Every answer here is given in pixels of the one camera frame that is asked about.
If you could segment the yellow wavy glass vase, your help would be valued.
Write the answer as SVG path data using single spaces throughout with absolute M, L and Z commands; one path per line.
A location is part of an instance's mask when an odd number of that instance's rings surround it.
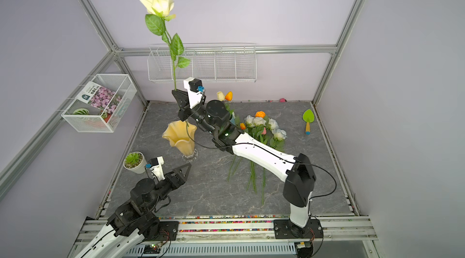
M 190 161 L 198 155 L 195 148 L 196 130 L 197 126 L 187 121 L 174 121 L 169 123 L 162 138 L 168 140 L 172 147 L 177 148 L 185 160 Z

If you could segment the cream white tulip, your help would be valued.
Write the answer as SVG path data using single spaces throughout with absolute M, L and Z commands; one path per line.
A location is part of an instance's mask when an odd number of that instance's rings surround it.
M 219 101 L 225 101 L 225 95 L 224 95 L 224 93 L 223 93 L 223 92 L 218 92 L 218 93 L 217 93 L 217 99 L 218 99 Z

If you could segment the orange yellow tulip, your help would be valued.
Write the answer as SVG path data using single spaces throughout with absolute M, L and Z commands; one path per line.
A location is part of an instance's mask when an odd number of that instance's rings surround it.
M 233 99 L 233 93 L 232 92 L 228 92 L 226 95 L 225 95 L 225 99 L 227 101 L 231 101 Z

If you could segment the cream yellow rose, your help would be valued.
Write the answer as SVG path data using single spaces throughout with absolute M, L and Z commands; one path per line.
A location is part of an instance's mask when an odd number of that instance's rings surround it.
M 145 15 L 145 24 L 148 30 L 168 45 L 171 58 L 171 71 L 174 82 L 174 89 L 177 89 L 177 69 L 186 68 L 190 60 L 183 57 L 185 51 L 184 44 L 178 34 L 171 34 L 167 30 L 166 22 L 176 18 L 172 14 L 174 9 L 174 0 L 139 0 L 147 10 Z

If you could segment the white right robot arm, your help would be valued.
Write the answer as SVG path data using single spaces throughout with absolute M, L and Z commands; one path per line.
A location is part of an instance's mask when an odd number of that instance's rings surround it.
M 258 112 L 243 123 L 231 114 L 226 99 L 206 102 L 203 88 L 173 90 L 181 121 L 192 119 L 213 137 L 215 149 L 227 151 L 259 165 L 284 183 L 283 196 L 291 214 L 286 222 L 275 222 L 276 239 L 315 239 L 323 234 L 320 224 L 311 218 L 310 202 L 316 176 L 309 158 L 279 151 L 287 134 L 274 119 Z

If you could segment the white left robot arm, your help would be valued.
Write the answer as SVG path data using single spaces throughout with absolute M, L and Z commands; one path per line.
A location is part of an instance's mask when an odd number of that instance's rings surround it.
M 191 164 L 186 163 L 168 172 L 159 182 L 151 178 L 141 179 L 130 191 L 130 199 L 115 210 L 100 232 L 76 256 L 121 258 L 145 241 L 175 241 L 179 221 L 160 220 L 156 207 L 186 183 L 190 170 Z

